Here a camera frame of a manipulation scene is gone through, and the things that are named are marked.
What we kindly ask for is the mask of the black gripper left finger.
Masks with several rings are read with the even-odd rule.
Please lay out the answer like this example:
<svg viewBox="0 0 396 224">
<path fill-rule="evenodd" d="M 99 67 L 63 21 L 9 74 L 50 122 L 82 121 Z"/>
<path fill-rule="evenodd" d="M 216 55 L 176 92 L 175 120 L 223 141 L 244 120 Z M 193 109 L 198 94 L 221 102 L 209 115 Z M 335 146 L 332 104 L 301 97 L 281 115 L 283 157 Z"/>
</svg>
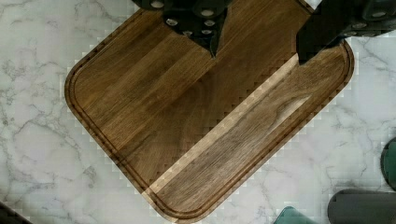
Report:
<svg viewBox="0 0 396 224">
<path fill-rule="evenodd" d="M 132 0 L 145 10 L 161 11 L 163 23 L 206 49 L 215 58 L 228 6 L 233 0 Z"/>
</svg>

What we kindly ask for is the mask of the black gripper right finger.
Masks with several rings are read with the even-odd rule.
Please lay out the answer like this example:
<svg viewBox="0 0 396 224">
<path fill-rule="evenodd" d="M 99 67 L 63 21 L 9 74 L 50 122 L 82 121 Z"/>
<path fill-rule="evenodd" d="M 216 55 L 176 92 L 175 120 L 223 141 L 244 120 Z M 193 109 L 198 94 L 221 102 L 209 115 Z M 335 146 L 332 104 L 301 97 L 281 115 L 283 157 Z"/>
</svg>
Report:
<svg viewBox="0 0 396 224">
<path fill-rule="evenodd" d="M 394 31 L 395 11 L 395 0 L 322 0 L 297 33 L 299 64 L 348 37 L 375 37 Z"/>
</svg>

